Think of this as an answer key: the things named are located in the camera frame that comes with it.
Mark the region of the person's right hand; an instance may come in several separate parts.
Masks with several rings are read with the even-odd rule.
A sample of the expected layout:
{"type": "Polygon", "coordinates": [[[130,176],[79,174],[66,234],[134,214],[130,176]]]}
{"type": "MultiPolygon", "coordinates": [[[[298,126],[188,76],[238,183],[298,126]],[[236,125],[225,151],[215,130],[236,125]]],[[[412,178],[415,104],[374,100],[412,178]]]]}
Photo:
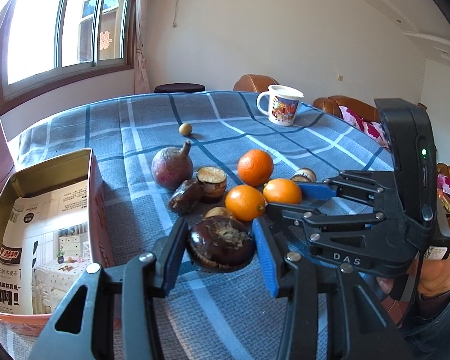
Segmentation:
{"type": "Polygon", "coordinates": [[[438,297],[450,291],[450,254],[447,259],[423,261],[417,290],[425,298],[438,297]]]}

